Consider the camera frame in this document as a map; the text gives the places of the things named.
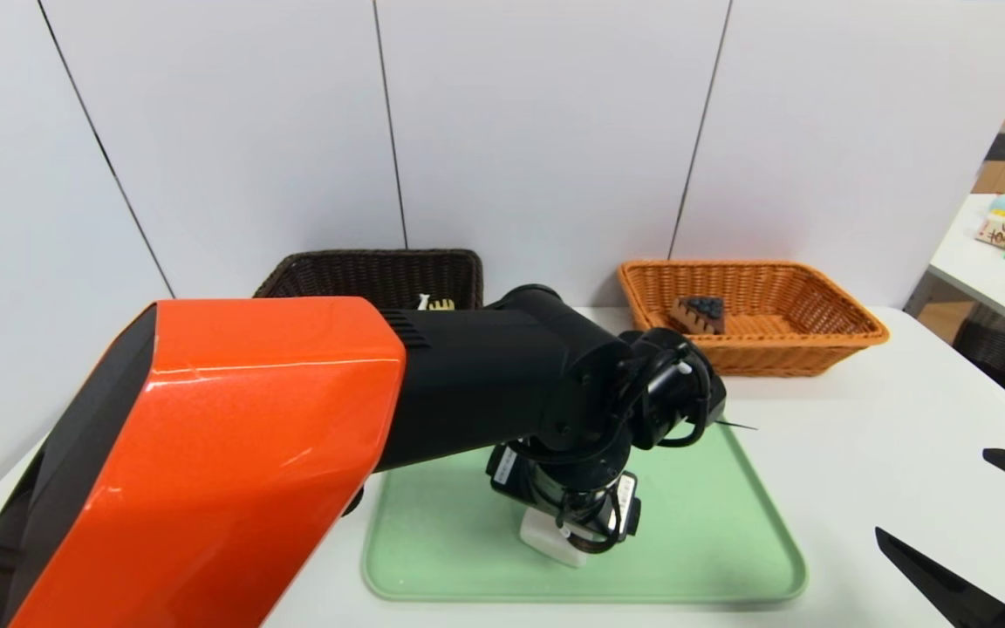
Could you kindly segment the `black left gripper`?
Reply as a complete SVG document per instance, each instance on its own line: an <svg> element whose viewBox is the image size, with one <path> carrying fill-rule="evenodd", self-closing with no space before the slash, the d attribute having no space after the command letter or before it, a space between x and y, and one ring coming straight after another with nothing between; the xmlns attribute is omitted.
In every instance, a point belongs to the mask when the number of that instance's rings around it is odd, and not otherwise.
<svg viewBox="0 0 1005 628"><path fill-rule="evenodd" d="M505 446L486 472L495 492L585 539L626 539L642 512L639 478L626 470L630 446L579 462L534 462Z"/></svg>

